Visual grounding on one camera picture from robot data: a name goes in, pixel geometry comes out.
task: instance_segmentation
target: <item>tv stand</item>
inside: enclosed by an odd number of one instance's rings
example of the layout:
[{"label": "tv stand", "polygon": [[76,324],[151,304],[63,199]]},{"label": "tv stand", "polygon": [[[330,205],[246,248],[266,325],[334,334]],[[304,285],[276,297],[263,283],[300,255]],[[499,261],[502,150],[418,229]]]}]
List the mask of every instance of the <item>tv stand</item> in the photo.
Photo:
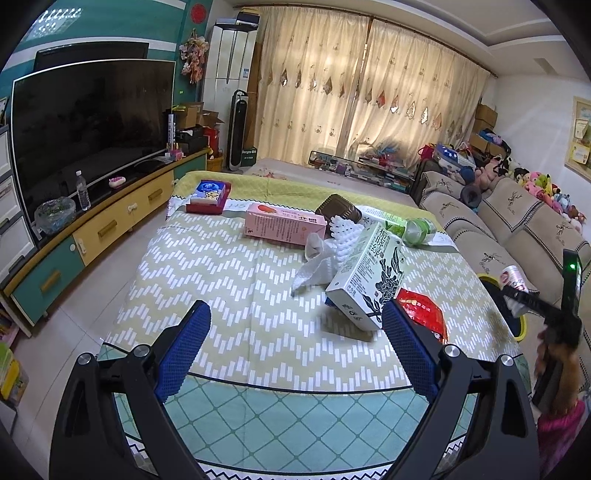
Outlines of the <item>tv stand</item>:
[{"label": "tv stand", "polygon": [[32,328],[58,296],[108,246],[168,202],[174,185],[188,171],[206,169],[210,152],[206,148],[148,174],[136,172],[122,187],[106,192],[100,200],[91,198],[94,203],[90,210],[79,214],[54,237],[44,239],[30,258],[21,257],[0,286],[24,316],[21,330],[31,336]]}]

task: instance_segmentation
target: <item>white cloth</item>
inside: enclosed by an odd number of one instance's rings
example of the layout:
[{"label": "white cloth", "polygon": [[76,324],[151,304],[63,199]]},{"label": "white cloth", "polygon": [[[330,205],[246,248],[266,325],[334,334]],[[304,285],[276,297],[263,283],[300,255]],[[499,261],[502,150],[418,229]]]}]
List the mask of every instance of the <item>white cloth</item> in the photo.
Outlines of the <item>white cloth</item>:
[{"label": "white cloth", "polygon": [[303,7],[259,13],[258,156],[307,166],[311,150],[336,151],[369,18]]},{"label": "white cloth", "polygon": [[304,249],[307,262],[295,274],[291,289],[328,285],[347,260],[362,230],[363,225],[335,216],[330,221],[333,238],[324,240],[317,233],[311,233]]},{"label": "white cloth", "polygon": [[412,167],[426,143],[457,145],[488,77],[440,43],[374,20],[345,156],[395,144],[405,167]]}]

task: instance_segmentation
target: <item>ceiling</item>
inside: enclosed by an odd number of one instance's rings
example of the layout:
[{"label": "ceiling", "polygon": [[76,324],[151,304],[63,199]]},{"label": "ceiling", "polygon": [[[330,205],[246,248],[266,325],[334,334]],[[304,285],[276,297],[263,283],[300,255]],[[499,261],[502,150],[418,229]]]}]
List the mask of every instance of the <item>ceiling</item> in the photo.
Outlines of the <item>ceiling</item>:
[{"label": "ceiling", "polygon": [[309,4],[392,20],[465,53],[497,75],[550,74],[589,81],[554,24],[530,0],[230,0]]}]

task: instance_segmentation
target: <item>blue gripper pad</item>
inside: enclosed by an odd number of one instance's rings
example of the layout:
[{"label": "blue gripper pad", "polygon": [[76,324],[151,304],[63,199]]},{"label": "blue gripper pad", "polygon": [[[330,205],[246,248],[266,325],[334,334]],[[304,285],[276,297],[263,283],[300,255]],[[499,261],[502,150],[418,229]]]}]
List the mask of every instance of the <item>blue gripper pad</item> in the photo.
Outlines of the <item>blue gripper pad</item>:
[{"label": "blue gripper pad", "polygon": [[439,392],[435,381],[437,365],[408,324],[412,320],[401,310],[393,301],[386,302],[382,311],[382,328],[414,391],[432,403]]},{"label": "blue gripper pad", "polygon": [[212,324],[212,314],[207,303],[202,303],[177,334],[173,344],[160,362],[158,381],[154,393],[165,403],[170,395],[176,395],[185,376],[205,341]]}]

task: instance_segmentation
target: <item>red snack bag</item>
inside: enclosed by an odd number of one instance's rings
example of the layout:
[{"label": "red snack bag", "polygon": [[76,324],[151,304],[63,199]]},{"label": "red snack bag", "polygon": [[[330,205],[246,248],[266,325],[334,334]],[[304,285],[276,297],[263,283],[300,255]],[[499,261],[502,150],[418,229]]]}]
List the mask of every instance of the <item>red snack bag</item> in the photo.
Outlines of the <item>red snack bag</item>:
[{"label": "red snack bag", "polygon": [[408,316],[427,327],[442,344],[447,343],[447,326],[441,309],[426,295],[401,288],[396,299]]}]

